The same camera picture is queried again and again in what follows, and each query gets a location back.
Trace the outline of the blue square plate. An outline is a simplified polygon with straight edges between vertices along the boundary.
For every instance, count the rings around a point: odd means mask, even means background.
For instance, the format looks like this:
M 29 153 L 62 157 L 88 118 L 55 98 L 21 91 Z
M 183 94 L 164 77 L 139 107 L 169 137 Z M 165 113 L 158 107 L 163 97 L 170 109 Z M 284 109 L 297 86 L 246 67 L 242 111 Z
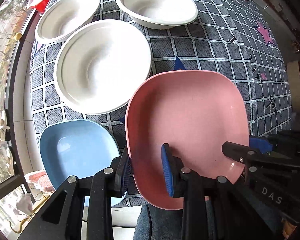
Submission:
M 116 140 L 102 125 L 87 119 L 53 124 L 42 132 L 39 150 L 51 184 L 58 189 L 69 177 L 94 176 L 120 156 Z

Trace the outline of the pink square plate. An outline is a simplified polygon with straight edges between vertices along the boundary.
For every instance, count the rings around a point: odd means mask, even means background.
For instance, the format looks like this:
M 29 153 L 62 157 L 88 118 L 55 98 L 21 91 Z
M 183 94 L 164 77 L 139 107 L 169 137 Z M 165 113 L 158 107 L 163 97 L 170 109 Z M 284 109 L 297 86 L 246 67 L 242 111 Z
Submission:
M 224 156 L 229 141 L 249 144 L 243 98 L 226 76 L 208 70 L 176 70 L 145 81 L 131 98 L 125 117 L 128 153 L 136 187 L 149 204 L 183 208 L 166 191 L 161 147 L 201 176 L 225 176 L 235 183 L 244 165 Z

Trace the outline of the white paper bowl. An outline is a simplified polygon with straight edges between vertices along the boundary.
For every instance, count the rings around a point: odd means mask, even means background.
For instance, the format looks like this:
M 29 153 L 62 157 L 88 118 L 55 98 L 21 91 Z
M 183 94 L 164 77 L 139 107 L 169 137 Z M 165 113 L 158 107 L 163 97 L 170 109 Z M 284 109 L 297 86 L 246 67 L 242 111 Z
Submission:
M 132 20 L 150 29 L 187 25 L 198 16 L 193 0 L 116 0 L 116 3 Z
M 43 44 L 63 42 L 75 31 L 92 22 L 100 0 L 59 0 L 44 12 L 35 39 Z
M 100 115 L 126 105 L 149 77 L 152 53 L 143 33 L 119 20 L 101 20 L 74 32 L 54 67 L 55 89 L 68 107 Z

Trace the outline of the pink slipper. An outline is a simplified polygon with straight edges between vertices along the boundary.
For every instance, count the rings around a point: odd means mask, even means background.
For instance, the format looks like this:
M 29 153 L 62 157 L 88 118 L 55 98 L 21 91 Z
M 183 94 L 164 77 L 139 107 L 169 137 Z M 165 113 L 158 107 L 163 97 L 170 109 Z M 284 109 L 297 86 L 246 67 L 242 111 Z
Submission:
M 55 191 L 45 170 L 27 173 L 24 175 L 24 178 L 27 183 L 33 184 L 40 191 L 45 193 L 53 193 Z

